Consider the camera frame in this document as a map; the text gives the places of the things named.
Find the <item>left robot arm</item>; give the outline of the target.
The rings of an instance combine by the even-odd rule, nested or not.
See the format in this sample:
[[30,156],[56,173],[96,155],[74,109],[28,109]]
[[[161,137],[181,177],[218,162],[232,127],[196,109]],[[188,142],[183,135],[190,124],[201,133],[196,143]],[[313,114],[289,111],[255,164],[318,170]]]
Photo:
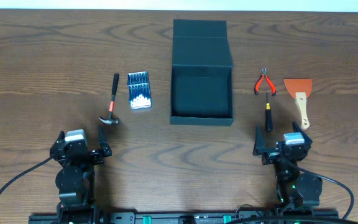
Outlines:
[[112,155],[101,126],[98,127],[99,148],[90,151],[82,129],[61,131],[50,148],[51,157],[62,170],[55,178],[60,203],[57,206],[58,224],[107,224],[109,215],[95,204],[94,167],[104,164]]

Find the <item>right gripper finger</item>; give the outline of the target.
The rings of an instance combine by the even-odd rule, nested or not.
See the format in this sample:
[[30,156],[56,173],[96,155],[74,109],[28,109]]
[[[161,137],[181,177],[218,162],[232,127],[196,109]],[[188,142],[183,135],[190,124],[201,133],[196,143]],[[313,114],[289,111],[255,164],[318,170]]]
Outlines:
[[300,133],[305,142],[312,142],[311,138],[301,129],[300,125],[296,122],[292,122],[292,128],[294,133]]
[[262,135],[259,125],[257,125],[256,129],[255,129],[254,149],[255,150],[264,150],[265,149],[264,139],[263,139],[263,135]]

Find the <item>orange scraper wooden handle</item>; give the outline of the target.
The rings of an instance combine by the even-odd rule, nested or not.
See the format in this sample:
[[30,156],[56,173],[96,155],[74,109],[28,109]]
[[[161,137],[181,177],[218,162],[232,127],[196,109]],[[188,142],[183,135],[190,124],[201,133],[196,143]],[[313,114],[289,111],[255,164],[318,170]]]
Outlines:
[[283,80],[287,92],[295,100],[300,114],[301,129],[308,129],[310,122],[307,115],[307,99],[311,95],[313,83],[309,78],[285,78]]

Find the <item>black yellow screwdriver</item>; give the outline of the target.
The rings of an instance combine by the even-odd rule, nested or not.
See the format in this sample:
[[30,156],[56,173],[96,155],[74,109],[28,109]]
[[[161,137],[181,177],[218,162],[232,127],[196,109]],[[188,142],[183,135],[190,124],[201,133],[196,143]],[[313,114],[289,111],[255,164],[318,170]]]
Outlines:
[[265,130],[267,132],[273,131],[272,111],[269,103],[269,92],[266,91],[266,105],[265,105]]

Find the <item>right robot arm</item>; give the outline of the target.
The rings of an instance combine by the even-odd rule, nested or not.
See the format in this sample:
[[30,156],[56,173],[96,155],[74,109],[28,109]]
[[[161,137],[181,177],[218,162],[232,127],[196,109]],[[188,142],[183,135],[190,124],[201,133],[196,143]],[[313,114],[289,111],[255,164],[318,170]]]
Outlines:
[[263,165],[273,165],[276,176],[277,197],[281,204],[272,215],[312,215],[319,205],[323,181],[312,174],[302,173],[298,162],[302,161],[311,148],[312,140],[293,122],[293,132],[283,135],[284,140],[274,147],[266,147],[260,127],[256,127],[252,154],[262,158]]

